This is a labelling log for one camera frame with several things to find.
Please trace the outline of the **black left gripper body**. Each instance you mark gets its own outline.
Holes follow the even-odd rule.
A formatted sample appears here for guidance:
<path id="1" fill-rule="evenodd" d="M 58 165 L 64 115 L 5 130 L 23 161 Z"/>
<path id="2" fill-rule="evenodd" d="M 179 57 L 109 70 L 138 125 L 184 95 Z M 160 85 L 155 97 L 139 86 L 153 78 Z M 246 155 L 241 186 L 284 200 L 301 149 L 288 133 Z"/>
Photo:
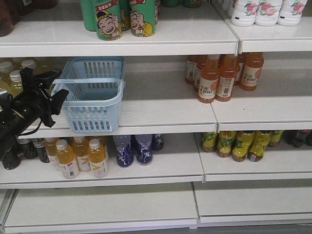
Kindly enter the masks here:
<path id="1" fill-rule="evenodd" d="M 33 70 L 20 70 L 23 91 L 13 99 L 12 111 L 15 115 L 14 123 L 20 128 L 27 128 L 40 118 L 47 127 L 52 127 L 52 120 L 48 99 L 51 97 L 34 79 Z"/>

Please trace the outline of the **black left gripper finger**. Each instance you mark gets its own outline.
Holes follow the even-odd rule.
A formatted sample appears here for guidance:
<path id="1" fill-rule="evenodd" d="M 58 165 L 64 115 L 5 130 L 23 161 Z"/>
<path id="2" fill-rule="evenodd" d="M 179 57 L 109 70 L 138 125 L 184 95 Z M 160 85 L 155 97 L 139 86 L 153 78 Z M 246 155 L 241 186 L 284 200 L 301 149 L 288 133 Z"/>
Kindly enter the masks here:
<path id="1" fill-rule="evenodd" d="M 68 94 L 69 94 L 68 90 L 61 89 L 48 99 L 48 106 L 51 115 L 60 114 L 62 105 L 66 100 Z"/>
<path id="2" fill-rule="evenodd" d="M 41 74 L 34 75 L 35 81 L 44 89 L 49 89 L 53 81 L 61 75 L 60 69 L 53 69 Z"/>

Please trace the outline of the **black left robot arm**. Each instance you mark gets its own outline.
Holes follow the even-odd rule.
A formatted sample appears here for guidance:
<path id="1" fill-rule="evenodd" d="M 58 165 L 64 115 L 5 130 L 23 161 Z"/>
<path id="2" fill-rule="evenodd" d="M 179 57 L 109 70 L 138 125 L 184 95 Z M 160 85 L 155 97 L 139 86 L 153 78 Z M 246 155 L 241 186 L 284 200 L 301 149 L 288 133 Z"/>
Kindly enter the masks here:
<path id="1" fill-rule="evenodd" d="M 34 75 L 33 69 L 23 68 L 19 73 L 23 91 L 16 97 L 8 93 L 0 96 L 0 160 L 7 170 L 20 164 L 17 137 L 24 135 L 24 131 L 37 118 L 45 126 L 52 127 L 55 124 L 52 115 L 60 114 L 63 102 L 69 94 L 64 89 L 52 96 L 46 92 L 60 76 L 59 69 Z"/>

